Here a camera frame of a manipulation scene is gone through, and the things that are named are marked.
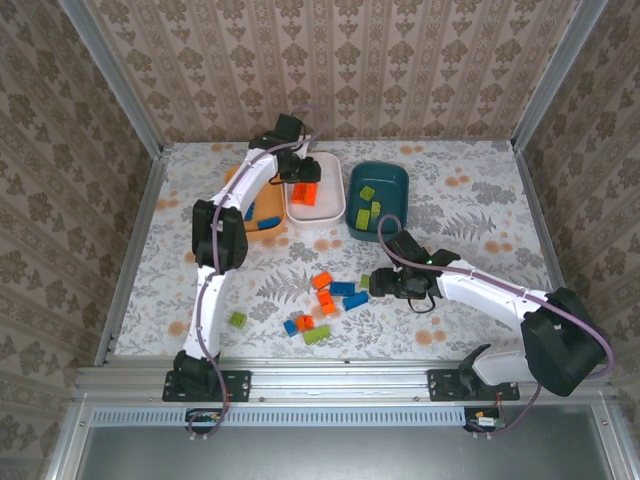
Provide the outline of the orange plastic bin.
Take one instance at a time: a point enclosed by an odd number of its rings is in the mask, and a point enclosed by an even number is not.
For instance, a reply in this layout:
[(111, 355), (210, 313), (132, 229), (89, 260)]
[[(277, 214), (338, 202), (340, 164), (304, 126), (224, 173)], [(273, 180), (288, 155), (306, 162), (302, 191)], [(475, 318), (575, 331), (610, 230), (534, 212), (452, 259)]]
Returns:
[[(282, 185), (266, 183), (258, 192), (253, 202), (255, 203), (253, 220), (249, 222), (244, 221), (248, 242), (274, 240), (284, 232), (286, 225), (284, 187)], [(257, 222), (259, 220), (274, 216), (282, 218), (279, 226), (270, 230), (260, 231), (258, 229)]]

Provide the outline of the small circuit board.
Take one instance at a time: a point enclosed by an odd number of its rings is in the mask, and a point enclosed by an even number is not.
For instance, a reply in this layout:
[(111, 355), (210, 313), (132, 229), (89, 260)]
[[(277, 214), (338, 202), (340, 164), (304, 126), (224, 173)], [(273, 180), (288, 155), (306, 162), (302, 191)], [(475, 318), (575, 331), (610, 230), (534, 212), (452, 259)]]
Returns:
[(471, 433), (492, 433), (506, 426), (504, 416), (498, 407), (464, 410), (466, 424), (464, 428)]
[(202, 435), (213, 429), (221, 416), (221, 409), (195, 408), (186, 411), (185, 422), (187, 427)]

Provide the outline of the white plastic bin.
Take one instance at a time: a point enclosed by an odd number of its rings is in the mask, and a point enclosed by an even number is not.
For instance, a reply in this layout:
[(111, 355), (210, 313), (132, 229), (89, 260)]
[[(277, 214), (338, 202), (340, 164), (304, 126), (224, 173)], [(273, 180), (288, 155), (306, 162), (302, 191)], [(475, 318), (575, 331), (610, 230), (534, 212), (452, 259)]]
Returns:
[(314, 152), (312, 157), (321, 167), (321, 181), (318, 184), (315, 205), (295, 204), (292, 200), (294, 185), (286, 184), (286, 214), (288, 220), (302, 230), (332, 228), (341, 223), (346, 211), (341, 164), (339, 159), (329, 152)]

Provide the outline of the aluminium frame post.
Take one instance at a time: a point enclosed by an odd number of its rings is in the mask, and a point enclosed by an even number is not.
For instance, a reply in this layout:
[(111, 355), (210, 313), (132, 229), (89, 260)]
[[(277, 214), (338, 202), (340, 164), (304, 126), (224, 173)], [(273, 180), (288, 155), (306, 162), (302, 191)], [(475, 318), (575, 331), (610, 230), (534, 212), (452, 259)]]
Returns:
[(139, 140), (153, 160), (161, 157), (164, 141), (147, 115), (140, 97), (116, 58), (115, 49), (102, 33), (85, 0), (59, 0), (61, 7), (84, 42), (90, 56), (123, 109)]
[(514, 130), (511, 144), (516, 152), (526, 147), (544, 114), (550, 109), (553, 98), (568, 78), (571, 67), (604, 11), (607, 1), (580, 0)]

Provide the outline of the grey metal sheet panel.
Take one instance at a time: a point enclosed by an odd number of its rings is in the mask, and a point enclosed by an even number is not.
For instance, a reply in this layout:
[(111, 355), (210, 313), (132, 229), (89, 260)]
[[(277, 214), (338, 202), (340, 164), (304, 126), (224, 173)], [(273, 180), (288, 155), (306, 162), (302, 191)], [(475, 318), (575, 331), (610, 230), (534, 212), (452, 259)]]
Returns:
[(537, 406), (510, 431), (453, 426), (100, 426), (70, 410), (46, 480), (640, 480), (619, 408)]

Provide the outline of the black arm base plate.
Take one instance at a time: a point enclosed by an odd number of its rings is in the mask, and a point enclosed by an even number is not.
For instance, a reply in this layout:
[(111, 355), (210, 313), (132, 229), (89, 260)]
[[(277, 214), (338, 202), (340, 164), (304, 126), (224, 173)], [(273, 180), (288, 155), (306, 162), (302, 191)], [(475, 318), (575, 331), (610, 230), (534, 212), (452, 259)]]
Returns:
[[(227, 399), (231, 402), (247, 402), (251, 390), (251, 372), (248, 370), (223, 370)], [(166, 374), (162, 400), (164, 402), (221, 402), (222, 386), (214, 370), (203, 375), (190, 375), (175, 370)]]
[(427, 377), (429, 395), (433, 402), (520, 399), (520, 391), (516, 384), (501, 383), (491, 386), (484, 383), (473, 371), (433, 369), (427, 372)]

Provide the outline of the wide aluminium frame rail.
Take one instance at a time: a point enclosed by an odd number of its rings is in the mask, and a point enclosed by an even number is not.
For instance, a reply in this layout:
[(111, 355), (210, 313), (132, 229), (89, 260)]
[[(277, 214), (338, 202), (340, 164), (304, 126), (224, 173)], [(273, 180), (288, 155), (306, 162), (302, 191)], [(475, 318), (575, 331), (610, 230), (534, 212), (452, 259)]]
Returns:
[[(446, 360), (224, 358), (224, 370), (251, 373), (250, 405), (405, 406), (426, 404), (428, 373)], [(114, 357), (78, 370), (71, 399), (94, 405), (160, 406), (170, 357)]]

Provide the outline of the aluminium frame side rail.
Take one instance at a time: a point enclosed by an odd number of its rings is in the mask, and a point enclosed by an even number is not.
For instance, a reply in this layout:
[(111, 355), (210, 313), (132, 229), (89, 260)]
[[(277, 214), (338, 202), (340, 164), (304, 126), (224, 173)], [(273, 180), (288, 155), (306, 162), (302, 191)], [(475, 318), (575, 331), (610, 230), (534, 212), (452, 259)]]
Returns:
[(164, 183), (171, 153), (171, 147), (164, 148), (161, 154), (152, 161), (124, 262), (93, 362), (94, 367), (103, 366), (107, 362), (109, 352), (112, 350), (111, 343), (118, 336), (135, 282), (155, 205)]
[(565, 287), (566, 283), (564, 276), (561, 271), (524, 154), (520, 150), (515, 150), (514, 154), (551, 285), (554, 288)]

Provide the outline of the teal plastic bin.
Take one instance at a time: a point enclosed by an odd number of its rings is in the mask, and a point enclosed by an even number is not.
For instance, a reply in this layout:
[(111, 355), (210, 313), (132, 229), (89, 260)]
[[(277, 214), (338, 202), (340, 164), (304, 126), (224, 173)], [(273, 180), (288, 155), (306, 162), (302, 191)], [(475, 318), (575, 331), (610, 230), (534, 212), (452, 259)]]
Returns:
[[(376, 193), (371, 201), (360, 198), (359, 192), (365, 186), (375, 189)], [(401, 227), (407, 224), (409, 200), (409, 176), (404, 168), (384, 162), (363, 162), (357, 164), (351, 172), (346, 195), (345, 222), (352, 238), (377, 242), (377, 226), (385, 215), (393, 215), (400, 221)], [(381, 204), (381, 214), (370, 218), (367, 231), (355, 228), (356, 215), (359, 209), (371, 211), (371, 204), (377, 201)]]

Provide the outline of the floral patterned table cover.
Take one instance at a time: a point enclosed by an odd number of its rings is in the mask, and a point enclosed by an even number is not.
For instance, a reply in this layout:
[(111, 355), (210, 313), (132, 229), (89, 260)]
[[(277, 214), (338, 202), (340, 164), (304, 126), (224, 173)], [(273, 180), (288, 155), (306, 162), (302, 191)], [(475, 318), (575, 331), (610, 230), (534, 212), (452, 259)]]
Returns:
[[(323, 142), (344, 176), (362, 161), (403, 167), (409, 176), (407, 226), (429, 251), (447, 249), (472, 265), (519, 285), (549, 290), (551, 283), (521, 177), (505, 141)], [(242, 143), (184, 143), (173, 147), (127, 310), (117, 357), (172, 357), (191, 322), (197, 267), (191, 250), (194, 203), (216, 194), (246, 153)], [(458, 302), (407, 303), (371, 299), (352, 311), (324, 315), (311, 279), (328, 271), (356, 282), (385, 267), (375, 243), (353, 239), (345, 225), (303, 231), (287, 223), (274, 240), (254, 242), (236, 274), (223, 319), (233, 312), (246, 325), (221, 329), (222, 353), (234, 358), (446, 359), (509, 335), (507, 325)], [(306, 345), (283, 323), (310, 315), (330, 337)]]

